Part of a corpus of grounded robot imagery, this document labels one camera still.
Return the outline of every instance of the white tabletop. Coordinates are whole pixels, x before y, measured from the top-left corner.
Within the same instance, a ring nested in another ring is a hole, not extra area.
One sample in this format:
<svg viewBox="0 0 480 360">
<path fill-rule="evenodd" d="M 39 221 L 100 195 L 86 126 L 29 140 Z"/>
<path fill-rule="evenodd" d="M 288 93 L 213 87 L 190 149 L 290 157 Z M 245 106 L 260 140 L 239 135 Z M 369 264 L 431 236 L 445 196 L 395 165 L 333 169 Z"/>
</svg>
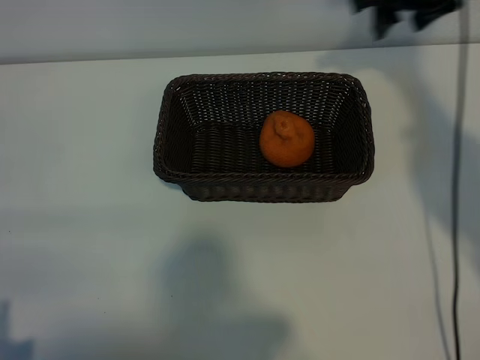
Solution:
<svg viewBox="0 0 480 360">
<path fill-rule="evenodd" d="M 8 336 L 47 360 L 447 359 L 457 59 L 452 45 L 0 66 Z M 480 356 L 479 62 L 472 45 L 464 360 Z M 358 77 L 371 179 L 301 205 L 193 202 L 162 183 L 152 146 L 166 84 L 260 71 Z"/>
</svg>

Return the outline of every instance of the dark brown wicker basket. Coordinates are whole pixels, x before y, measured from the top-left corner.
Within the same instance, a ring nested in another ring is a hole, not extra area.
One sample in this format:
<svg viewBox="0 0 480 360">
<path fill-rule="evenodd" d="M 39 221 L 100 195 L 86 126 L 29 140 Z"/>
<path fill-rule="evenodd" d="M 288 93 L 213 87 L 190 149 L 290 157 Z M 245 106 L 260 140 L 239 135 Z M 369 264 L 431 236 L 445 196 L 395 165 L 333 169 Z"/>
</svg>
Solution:
<svg viewBox="0 0 480 360">
<path fill-rule="evenodd" d="M 315 150 L 281 169 L 260 152 L 266 116 L 307 119 Z M 362 84 L 338 73 L 190 75 L 165 89 L 154 171 L 193 200 L 317 203 L 340 199 L 374 170 L 371 109 Z"/>
</svg>

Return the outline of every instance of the woven texture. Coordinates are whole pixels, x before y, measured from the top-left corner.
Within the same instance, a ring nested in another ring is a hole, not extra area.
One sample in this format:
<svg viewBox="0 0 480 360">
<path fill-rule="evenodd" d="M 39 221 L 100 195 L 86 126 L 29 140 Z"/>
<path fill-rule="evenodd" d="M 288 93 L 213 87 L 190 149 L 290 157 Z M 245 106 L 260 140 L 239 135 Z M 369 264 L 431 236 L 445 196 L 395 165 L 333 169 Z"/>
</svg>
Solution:
<svg viewBox="0 0 480 360">
<path fill-rule="evenodd" d="M 315 149 L 281 169 L 260 152 L 268 114 L 305 118 Z M 374 170 L 371 109 L 362 84 L 337 73 L 190 75 L 165 89 L 154 171 L 193 200 L 312 203 L 340 199 Z"/>
</svg>

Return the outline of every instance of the dark object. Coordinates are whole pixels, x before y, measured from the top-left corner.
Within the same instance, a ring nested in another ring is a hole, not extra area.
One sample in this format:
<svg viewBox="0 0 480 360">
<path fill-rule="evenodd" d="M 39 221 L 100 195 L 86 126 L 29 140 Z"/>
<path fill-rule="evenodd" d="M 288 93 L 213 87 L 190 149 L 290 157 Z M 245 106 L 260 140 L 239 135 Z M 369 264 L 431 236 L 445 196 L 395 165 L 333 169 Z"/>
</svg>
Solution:
<svg viewBox="0 0 480 360">
<path fill-rule="evenodd" d="M 262 156 L 260 131 L 275 110 L 315 132 L 313 155 L 281 169 Z M 371 109 L 362 84 L 337 73 L 190 75 L 165 89 L 154 171 L 193 200 L 315 203 L 340 199 L 374 170 Z"/>
<path fill-rule="evenodd" d="M 434 20 L 457 10 L 461 0 L 352 0 L 357 11 L 375 7 L 376 23 L 373 28 L 377 38 L 384 38 L 392 25 L 398 22 L 397 11 L 415 11 L 413 24 L 422 30 Z"/>
<path fill-rule="evenodd" d="M 33 360 L 34 342 L 10 339 L 10 303 L 0 301 L 0 360 Z"/>
</svg>

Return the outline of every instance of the basket rim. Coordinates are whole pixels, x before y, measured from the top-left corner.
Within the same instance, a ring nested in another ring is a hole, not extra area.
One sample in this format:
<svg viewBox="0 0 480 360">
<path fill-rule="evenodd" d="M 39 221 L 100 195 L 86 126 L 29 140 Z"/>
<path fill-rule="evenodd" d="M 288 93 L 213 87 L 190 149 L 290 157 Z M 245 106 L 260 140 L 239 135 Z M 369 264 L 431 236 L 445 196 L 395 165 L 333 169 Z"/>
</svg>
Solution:
<svg viewBox="0 0 480 360">
<path fill-rule="evenodd" d="M 351 86 L 355 87 L 364 99 L 364 106 L 361 106 L 364 118 L 364 147 L 367 149 L 364 156 L 361 171 L 359 172 L 340 172 L 335 174 L 325 174 L 317 172 L 179 172 L 169 169 L 164 162 L 164 125 L 168 120 L 168 110 L 170 102 L 176 90 L 185 83 L 222 83 L 230 81 L 312 81 L 312 80 L 346 80 Z M 368 103 L 367 95 L 363 89 L 360 80 L 352 75 L 345 73 L 320 73 L 320 72 L 262 72 L 262 73 L 225 73 L 225 74 L 191 74 L 178 76 L 171 80 L 163 93 L 163 101 L 160 107 L 160 114 L 157 123 L 157 132 L 154 141 L 154 172 L 165 182 L 176 184 L 214 184 L 227 182 L 244 182 L 246 180 L 256 180 L 265 184 L 269 183 L 298 183 L 329 185 L 358 185 L 366 182 L 374 171 L 374 137 L 371 124 L 371 108 Z"/>
</svg>

